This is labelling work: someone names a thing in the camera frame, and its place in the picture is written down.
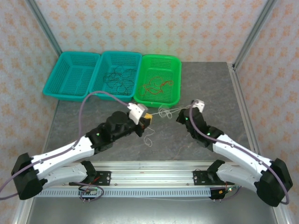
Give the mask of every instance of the gray table surface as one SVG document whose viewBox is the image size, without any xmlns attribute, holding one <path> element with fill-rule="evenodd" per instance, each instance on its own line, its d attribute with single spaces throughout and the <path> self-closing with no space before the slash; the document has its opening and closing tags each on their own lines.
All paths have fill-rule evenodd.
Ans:
<svg viewBox="0 0 299 224">
<path fill-rule="evenodd" d="M 182 64 L 181 99 L 176 107 L 190 104 L 191 100 L 205 102 L 204 118 L 209 125 L 223 130 L 232 139 L 249 148 L 241 113 L 236 100 L 226 63 L 185 62 Z M 59 101 L 45 151 L 49 152 L 78 137 L 78 102 Z M 156 113 L 158 108 L 149 108 Z M 84 107 L 83 133 L 105 122 L 114 111 L 128 109 L 115 101 L 100 100 L 92 96 Z M 226 158 L 200 147 L 192 139 L 185 126 L 177 123 L 178 112 L 172 119 L 153 115 L 151 128 L 156 132 L 150 136 L 152 147 L 144 144 L 143 137 L 136 134 L 121 138 L 114 146 L 88 158 L 92 161 L 213 161 Z M 146 129 L 143 136 L 152 133 Z"/>
</svg>

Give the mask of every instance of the yellow tag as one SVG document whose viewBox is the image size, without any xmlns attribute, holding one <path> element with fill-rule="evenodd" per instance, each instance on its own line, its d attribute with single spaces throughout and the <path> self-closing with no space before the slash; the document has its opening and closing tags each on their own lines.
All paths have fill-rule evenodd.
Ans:
<svg viewBox="0 0 299 224">
<path fill-rule="evenodd" d="M 153 115 L 147 113 L 147 114 L 144 115 L 144 118 L 145 119 L 150 119 L 150 124 L 151 124 L 151 121 L 153 120 Z"/>
</svg>

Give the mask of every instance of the green basket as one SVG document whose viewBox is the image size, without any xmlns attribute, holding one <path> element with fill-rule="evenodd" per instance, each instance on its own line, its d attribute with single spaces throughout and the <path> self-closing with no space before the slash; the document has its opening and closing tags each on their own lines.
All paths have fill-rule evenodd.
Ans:
<svg viewBox="0 0 299 224">
<path fill-rule="evenodd" d="M 176 105 L 181 95 L 181 70 L 177 57 L 143 56 L 134 100 L 151 107 Z"/>
</svg>

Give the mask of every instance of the floral wallpaper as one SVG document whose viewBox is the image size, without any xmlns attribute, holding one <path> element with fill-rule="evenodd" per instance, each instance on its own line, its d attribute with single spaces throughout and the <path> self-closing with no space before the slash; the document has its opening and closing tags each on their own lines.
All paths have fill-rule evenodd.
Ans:
<svg viewBox="0 0 299 224">
<path fill-rule="evenodd" d="M 267 0 L 36 0 L 63 51 L 233 63 Z"/>
<path fill-rule="evenodd" d="M 237 71 L 260 148 L 284 160 L 299 220 L 299 1 L 279 0 Z"/>
<path fill-rule="evenodd" d="M 0 185 L 18 155 L 41 153 L 57 101 L 43 86 L 57 55 L 24 0 L 0 1 Z M 1 192 L 15 193 L 13 183 Z M 0 203 L 0 223 L 11 223 L 19 198 Z"/>
</svg>

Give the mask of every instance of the teal basket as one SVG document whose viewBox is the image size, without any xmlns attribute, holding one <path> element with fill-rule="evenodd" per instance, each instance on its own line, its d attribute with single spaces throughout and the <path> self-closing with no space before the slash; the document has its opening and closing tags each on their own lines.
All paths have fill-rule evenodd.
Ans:
<svg viewBox="0 0 299 224">
<path fill-rule="evenodd" d="M 60 100 L 83 101 L 99 62 L 100 55 L 95 53 L 62 53 L 43 89 L 44 95 Z"/>
<path fill-rule="evenodd" d="M 106 91 L 122 101 L 131 101 L 136 90 L 141 60 L 140 53 L 104 52 L 95 68 L 89 92 Z M 96 95 L 103 100 L 114 100 L 105 94 Z"/>
</svg>

